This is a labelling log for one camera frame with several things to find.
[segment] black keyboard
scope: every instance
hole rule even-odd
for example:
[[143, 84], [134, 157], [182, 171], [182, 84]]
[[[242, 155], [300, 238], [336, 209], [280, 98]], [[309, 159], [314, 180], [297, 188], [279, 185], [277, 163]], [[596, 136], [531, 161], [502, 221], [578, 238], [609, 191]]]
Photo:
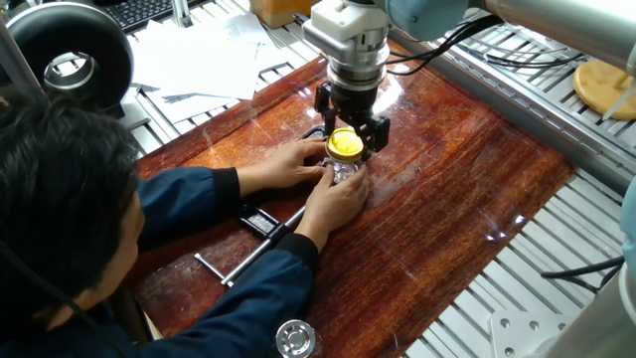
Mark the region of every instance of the black keyboard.
[[[190, 0], [188, 5], [198, 5], [206, 0]], [[170, 0], [127, 0], [119, 5], [104, 7], [126, 34], [146, 27], [149, 20], [161, 20], [172, 16]]]

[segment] wooden table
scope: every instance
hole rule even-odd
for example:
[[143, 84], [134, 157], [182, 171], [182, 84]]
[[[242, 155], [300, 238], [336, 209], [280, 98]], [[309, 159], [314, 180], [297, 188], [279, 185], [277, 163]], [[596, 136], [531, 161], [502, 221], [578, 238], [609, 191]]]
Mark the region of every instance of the wooden table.
[[[243, 166], [321, 124], [313, 110], [326, 61], [290, 76], [144, 157], [141, 176], [176, 166]], [[376, 110], [390, 144], [369, 162], [372, 193], [322, 253], [305, 319], [323, 357], [398, 357], [563, 185], [573, 166], [441, 75], [388, 76]], [[256, 200], [286, 220], [310, 186]], [[143, 255], [130, 280], [166, 336], [225, 289], [193, 258], [227, 273], [259, 241], [236, 220]]]

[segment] navy blue jacket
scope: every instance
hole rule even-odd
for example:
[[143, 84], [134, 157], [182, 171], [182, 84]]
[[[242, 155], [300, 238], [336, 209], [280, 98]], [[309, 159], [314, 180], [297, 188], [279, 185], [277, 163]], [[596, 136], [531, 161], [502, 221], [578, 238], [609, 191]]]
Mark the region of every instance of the navy blue jacket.
[[[138, 193], [146, 216], [139, 241], [143, 251], [156, 247], [153, 239], [159, 236], [178, 235], [183, 228], [211, 223], [219, 208], [235, 207], [239, 180], [234, 169], [179, 168], [140, 181]], [[114, 323], [106, 305], [89, 313], [130, 358], [266, 357], [278, 327], [297, 318], [311, 290], [317, 262], [311, 241], [288, 235], [246, 270], [190, 329], [140, 347]], [[0, 346], [0, 358], [17, 357], [114, 358], [116, 354], [74, 318], [46, 335]]]

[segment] yellow round object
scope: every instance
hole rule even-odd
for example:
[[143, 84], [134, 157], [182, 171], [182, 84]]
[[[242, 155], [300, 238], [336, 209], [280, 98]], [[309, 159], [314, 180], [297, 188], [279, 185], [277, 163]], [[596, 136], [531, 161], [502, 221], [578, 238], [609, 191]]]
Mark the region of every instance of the yellow round object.
[[362, 157], [365, 144], [351, 128], [338, 128], [327, 139], [327, 153], [334, 159], [354, 162]]
[[[605, 114], [629, 90], [633, 77], [602, 61], [590, 61], [574, 72], [574, 89], [592, 109]], [[636, 119], [636, 94], [611, 116], [614, 119]]]

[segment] person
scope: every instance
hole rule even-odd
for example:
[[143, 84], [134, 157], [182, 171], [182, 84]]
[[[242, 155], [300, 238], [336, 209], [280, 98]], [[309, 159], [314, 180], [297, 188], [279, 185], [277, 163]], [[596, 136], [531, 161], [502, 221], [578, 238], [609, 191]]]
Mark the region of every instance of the person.
[[[1, 358], [265, 357], [277, 328], [298, 318], [329, 233], [352, 220], [368, 194], [364, 168], [332, 185], [331, 168], [303, 166], [324, 153], [319, 139], [285, 144], [249, 167], [176, 168], [139, 180], [134, 138], [113, 118], [56, 95], [4, 89], [0, 97]], [[318, 179], [295, 233], [190, 329], [135, 345], [115, 321], [109, 300], [138, 252], [210, 226], [221, 208], [258, 190]]]

